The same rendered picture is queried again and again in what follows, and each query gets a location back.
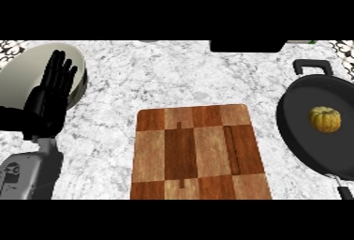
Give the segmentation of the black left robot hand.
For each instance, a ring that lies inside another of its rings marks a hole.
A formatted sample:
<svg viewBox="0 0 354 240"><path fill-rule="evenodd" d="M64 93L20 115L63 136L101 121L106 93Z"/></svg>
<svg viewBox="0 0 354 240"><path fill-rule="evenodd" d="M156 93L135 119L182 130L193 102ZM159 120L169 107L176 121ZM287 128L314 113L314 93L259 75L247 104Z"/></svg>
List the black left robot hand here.
<svg viewBox="0 0 354 240"><path fill-rule="evenodd" d="M72 60L64 58L64 51L54 50L23 109L0 106L0 131L20 131L24 141L55 136L63 128L76 71Z"/></svg>

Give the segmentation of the white bowl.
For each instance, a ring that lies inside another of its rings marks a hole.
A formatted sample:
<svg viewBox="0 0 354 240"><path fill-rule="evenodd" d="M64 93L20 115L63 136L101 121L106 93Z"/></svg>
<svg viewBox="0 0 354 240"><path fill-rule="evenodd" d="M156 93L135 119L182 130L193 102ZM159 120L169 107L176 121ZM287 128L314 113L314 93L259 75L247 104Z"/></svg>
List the white bowl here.
<svg viewBox="0 0 354 240"><path fill-rule="evenodd" d="M64 51L66 58L76 66L67 108L76 105L86 88L83 56L75 46L64 43L47 43L23 51L0 69L0 106L23 109L29 93L39 85L44 68L54 50Z"/></svg>

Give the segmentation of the black pot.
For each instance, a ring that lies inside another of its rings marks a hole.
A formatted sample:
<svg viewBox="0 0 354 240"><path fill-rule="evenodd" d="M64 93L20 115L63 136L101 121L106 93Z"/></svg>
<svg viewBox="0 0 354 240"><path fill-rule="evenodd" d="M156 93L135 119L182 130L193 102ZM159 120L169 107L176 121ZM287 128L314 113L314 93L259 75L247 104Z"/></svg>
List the black pot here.
<svg viewBox="0 0 354 240"><path fill-rule="evenodd" d="M354 182L354 84L325 60L293 61L297 79L275 107L281 139L305 166L336 182Z"/></svg>

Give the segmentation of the yellow squash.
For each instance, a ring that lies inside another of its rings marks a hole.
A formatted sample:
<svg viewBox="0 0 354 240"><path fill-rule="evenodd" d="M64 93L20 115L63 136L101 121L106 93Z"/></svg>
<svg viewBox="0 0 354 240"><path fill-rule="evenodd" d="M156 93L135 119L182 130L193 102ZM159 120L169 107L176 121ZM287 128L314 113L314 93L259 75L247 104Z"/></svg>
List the yellow squash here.
<svg viewBox="0 0 354 240"><path fill-rule="evenodd" d="M311 127L321 133L333 133L342 125L340 113L324 106L314 107L308 113Z"/></svg>

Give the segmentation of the black appliance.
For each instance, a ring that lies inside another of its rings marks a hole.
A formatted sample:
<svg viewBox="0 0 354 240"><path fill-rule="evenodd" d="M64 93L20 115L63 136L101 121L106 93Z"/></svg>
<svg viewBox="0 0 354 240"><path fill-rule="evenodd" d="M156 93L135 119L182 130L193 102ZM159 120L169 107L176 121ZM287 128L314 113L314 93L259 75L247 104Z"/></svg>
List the black appliance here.
<svg viewBox="0 0 354 240"><path fill-rule="evenodd" d="M209 50L213 53L277 53L284 40L212 40Z"/></svg>

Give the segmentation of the checkered wooden cutting board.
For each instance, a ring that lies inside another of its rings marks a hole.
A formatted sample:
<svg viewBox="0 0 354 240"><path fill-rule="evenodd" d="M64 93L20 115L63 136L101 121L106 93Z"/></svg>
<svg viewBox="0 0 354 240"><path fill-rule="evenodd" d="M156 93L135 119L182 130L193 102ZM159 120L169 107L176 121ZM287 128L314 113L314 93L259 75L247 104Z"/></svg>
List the checkered wooden cutting board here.
<svg viewBox="0 0 354 240"><path fill-rule="evenodd" d="M271 198L243 104L138 111L129 198Z"/></svg>

